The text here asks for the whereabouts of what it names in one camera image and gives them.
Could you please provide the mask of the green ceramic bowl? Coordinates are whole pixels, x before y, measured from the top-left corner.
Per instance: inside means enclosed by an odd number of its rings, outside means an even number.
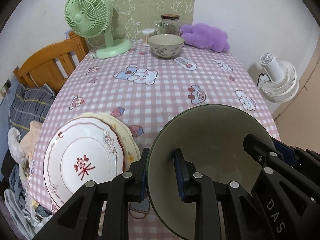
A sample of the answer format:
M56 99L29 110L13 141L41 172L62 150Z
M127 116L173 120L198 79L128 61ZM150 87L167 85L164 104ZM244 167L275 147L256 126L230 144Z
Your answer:
M267 146L274 143L263 125L248 113L227 105L190 108L157 135L148 159L148 195L161 222L183 239L194 239L194 203L184 204L175 177L173 152L182 150L186 161L213 181L237 181L251 191L261 170L244 150L244 137L252 134Z

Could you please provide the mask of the white plate red pattern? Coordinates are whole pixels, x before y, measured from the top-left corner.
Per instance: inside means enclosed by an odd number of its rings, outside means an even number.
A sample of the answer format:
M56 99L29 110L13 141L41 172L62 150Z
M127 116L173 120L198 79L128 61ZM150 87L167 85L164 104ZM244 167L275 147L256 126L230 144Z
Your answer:
M78 117L58 128L43 161L45 185L59 209L89 180L111 181L125 168L124 148L111 125Z

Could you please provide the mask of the floral patterned ceramic bowl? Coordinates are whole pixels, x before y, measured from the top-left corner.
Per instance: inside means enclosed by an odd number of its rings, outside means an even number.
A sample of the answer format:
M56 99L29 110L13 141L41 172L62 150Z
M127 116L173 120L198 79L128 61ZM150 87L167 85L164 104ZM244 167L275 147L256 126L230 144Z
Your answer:
M184 45L184 39L177 35L159 34L148 38L148 43L156 56L169 59L179 54Z

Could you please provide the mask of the blue clothes pile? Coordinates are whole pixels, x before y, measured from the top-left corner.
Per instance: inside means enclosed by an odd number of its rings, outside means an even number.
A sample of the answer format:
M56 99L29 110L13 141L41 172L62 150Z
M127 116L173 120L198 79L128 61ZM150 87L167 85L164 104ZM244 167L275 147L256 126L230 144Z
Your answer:
M18 165L13 167L9 176L9 188L4 191L4 205L19 233L26 239L33 239L53 216L51 211L26 194Z

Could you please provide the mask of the white standing fan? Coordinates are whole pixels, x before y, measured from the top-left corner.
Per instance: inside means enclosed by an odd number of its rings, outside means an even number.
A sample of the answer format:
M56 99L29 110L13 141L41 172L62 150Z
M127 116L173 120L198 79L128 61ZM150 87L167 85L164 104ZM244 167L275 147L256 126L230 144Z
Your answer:
M257 87L272 103L282 104L292 100L299 90L299 78L295 67L287 61L278 61L271 53L260 57L264 73L258 77Z

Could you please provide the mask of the cream floral plate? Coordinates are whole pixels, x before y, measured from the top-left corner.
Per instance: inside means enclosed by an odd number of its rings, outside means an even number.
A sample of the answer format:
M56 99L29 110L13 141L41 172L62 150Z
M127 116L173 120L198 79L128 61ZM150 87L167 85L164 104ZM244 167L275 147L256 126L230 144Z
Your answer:
M113 130L117 133L121 144L125 151L125 171L128 171L130 165L140 160L140 151L135 143L130 129L117 118L106 113L84 113L80 117L92 117L97 118L104 123L112 126Z

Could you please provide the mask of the peach cloth bundle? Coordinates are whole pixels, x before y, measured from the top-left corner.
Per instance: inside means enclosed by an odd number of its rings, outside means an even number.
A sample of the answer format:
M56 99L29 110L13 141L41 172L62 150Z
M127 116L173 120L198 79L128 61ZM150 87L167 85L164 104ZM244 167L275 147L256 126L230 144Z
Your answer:
M25 157L31 161L35 151L36 142L42 129L42 123L33 120L29 123L29 126L29 132L22 138L20 146Z

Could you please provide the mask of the white plastic bag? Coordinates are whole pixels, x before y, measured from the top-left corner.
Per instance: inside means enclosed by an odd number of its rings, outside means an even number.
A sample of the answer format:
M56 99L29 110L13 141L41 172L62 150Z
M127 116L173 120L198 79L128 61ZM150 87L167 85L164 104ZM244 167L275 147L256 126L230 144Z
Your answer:
M17 164L20 164L24 161L26 153L23 151L23 148L20 145L21 134L18 129L11 128L8 131L8 147L11 154L11 157Z

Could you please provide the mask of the pink checkered tablecloth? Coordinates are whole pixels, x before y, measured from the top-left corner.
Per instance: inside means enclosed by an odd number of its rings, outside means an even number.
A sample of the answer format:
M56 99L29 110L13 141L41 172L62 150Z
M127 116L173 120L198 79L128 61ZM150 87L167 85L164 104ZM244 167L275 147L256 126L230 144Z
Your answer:
M29 194L46 208L54 204L44 182L44 154L66 121L87 112L110 114L133 128L139 147L148 147L169 120L194 107L189 98L192 88L203 90L206 103L247 112L270 136L279 138L265 100L231 53L185 46L176 59L160 59L136 42L128 52L110 59L84 57L57 93L35 146Z

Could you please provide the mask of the purple plush toy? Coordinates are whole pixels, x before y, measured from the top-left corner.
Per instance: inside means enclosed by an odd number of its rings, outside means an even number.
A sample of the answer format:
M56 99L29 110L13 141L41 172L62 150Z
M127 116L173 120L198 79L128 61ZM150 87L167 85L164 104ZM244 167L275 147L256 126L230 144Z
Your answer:
M183 25L181 37L185 44L199 49L211 49L217 53L229 52L230 45L227 41L227 33L217 27L211 27L204 23L195 25Z

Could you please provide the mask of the glass jar dark lid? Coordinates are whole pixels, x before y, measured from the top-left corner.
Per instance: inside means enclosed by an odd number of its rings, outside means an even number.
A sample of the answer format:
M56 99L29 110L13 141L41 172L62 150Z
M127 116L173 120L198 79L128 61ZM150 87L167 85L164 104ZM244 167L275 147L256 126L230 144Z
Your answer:
M171 34L180 36L180 16L174 14L164 14L159 23L155 25L155 35Z

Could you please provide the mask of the cotton swab container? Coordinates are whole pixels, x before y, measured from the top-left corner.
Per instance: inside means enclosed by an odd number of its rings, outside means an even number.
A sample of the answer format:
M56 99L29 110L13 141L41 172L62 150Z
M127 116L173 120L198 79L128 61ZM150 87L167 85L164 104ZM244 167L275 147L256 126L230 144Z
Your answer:
M155 34L155 30L153 28L143 29L142 30L142 41L145 47L149 47L148 39Z

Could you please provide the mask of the green desk fan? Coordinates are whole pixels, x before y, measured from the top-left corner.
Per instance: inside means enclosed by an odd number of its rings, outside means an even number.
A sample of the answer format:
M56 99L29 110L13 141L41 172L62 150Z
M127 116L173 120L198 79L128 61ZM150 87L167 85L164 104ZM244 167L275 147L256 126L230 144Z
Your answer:
M105 44L95 52L100 59L118 56L132 48L130 40L113 38L113 12L113 0L68 0L65 5L65 20L74 33L85 38L103 34Z

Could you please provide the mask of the wall socket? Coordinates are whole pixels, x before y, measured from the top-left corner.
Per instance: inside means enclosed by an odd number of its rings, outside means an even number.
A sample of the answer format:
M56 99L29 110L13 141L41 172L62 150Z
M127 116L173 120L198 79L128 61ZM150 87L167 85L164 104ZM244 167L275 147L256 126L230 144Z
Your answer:
M11 87L11 81L7 80L5 84L1 87L1 96L5 97Z

